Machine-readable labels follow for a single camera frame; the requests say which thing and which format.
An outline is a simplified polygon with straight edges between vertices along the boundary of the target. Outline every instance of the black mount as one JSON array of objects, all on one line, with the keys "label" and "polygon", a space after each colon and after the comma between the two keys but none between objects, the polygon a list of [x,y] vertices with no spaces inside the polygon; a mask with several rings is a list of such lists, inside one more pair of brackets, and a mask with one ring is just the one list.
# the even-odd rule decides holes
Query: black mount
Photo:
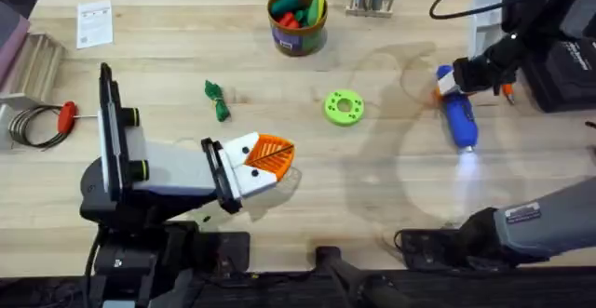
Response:
[{"label": "black mount", "polygon": [[[81,193],[81,216],[100,224],[89,286],[91,308],[107,301],[134,301],[139,308],[184,307],[195,273],[237,273],[249,267],[248,233],[200,233],[194,221],[165,221],[190,206],[200,208],[216,195],[196,198],[201,204],[184,202],[184,208],[159,202],[171,198],[156,194],[136,194],[146,199],[134,206],[115,202],[104,191],[100,159],[83,174]],[[139,219],[150,221],[140,226]]]}]

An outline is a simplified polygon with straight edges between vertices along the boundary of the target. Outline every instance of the green vegetable toy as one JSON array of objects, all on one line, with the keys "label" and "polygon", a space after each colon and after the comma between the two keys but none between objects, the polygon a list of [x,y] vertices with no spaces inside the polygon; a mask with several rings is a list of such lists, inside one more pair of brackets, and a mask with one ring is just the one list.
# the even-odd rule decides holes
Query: green vegetable toy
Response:
[{"label": "green vegetable toy", "polygon": [[218,121],[223,122],[230,116],[230,111],[224,102],[224,93],[221,87],[217,84],[212,84],[209,80],[205,80],[205,94],[213,101],[213,105],[215,105],[215,116]]},{"label": "green vegetable toy", "polygon": [[305,7],[302,0],[277,0],[271,5],[271,15],[274,18],[281,17],[287,12],[294,12]]}]

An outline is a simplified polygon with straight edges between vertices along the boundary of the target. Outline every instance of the wood grain surface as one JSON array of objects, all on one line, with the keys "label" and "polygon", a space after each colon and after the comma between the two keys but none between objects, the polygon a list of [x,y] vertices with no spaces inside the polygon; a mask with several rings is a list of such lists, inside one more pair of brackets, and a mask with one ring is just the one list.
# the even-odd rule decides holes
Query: wood grain surface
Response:
[{"label": "wood grain surface", "polygon": [[[335,245],[363,268],[402,268],[391,249],[401,228],[438,228],[488,206],[531,200],[594,174],[594,112],[542,114],[528,90],[516,102],[472,98],[480,128],[475,160],[457,155],[430,92],[434,72],[466,52],[467,19],[435,21],[433,0],[396,0],[391,19],[347,17],[347,0],[328,0],[325,46],[291,58],[279,53],[267,0],[111,0],[115,42],[77,50],[76,5],[39,0],[32,31],[66,46],[52,98],[81,114],[99,106],[99,65],[108,62],[123,102],[139,107],[146,138],[198,148],[252,131],[293,141],[293,168],[275,189],[236,216],[216,205],[183,219],[212,219],[210,231],[251,233],[251,269],[303,270],[316,246]],[[438,11],[467,7],[447,0]],[[232,118],[215,119],[204,81],[221,85]],[[366,115],[353,127],[325,119],[322,101],[356,90]],[[54,116],[32,127],[55,132]],[[16,146],[0,154],[0,276],[80,275],[95,235],[79,217],[79,181],[99,154],[97,124],[79,121],[60,146]],[[593,264],[593,250],[545,265]]]}]

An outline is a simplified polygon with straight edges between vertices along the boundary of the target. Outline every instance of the red tool handle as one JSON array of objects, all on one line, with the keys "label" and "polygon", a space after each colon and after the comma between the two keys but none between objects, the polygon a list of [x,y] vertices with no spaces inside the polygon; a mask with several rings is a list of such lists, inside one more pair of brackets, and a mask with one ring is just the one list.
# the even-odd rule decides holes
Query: red tool handle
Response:
[{"label": "red tool handle", "polygon": [[68,133],[68,131],[73,127],[73,123],[75,122],[75,115],[76,115],[76,105],[72,101],[67,101],[60,109],[60,114],[58,115],[58,132],[61,134]]}]

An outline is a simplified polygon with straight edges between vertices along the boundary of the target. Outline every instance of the white paper card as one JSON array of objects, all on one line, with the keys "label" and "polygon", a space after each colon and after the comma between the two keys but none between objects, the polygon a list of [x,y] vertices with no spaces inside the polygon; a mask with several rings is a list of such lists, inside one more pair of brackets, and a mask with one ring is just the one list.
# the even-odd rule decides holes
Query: white paper card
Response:
[{"label": "white paper card", "polygon": [[79,4],[77,9],[76,48],[95,47],[114,41],[112,2]]}]

